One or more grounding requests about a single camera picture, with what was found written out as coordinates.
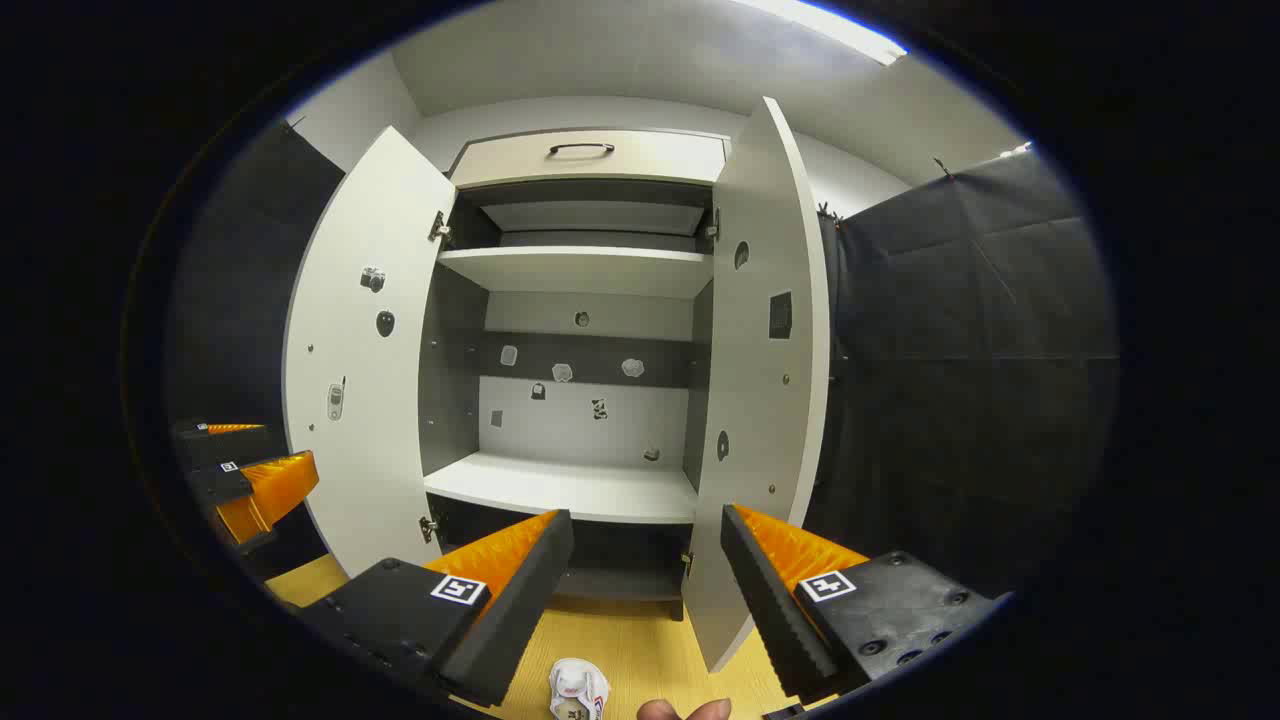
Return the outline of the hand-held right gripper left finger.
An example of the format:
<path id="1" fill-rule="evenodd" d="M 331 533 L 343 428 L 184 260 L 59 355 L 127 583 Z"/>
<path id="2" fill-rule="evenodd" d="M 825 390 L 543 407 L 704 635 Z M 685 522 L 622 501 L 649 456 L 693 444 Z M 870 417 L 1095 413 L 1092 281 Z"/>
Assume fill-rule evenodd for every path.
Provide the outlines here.
<path id="1" fill-rule="evenodd" d="M 421 694 L 499 706 L 572 551 L 570 511 L 543 512 L 425 565 L 379 560 L 300 620 Z"/>

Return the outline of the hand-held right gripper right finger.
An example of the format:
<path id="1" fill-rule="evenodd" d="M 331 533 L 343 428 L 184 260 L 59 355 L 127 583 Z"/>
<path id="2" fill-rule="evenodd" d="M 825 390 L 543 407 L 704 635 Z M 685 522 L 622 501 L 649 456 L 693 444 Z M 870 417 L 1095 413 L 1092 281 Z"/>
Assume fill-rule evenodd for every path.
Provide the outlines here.
<path id="1" fill-rule="evenodd" d="M 867 557 L 727 503 L 721 546 L 786 694 L 847 694 L 983 621 L 996 605 L 902 551 Z"/>

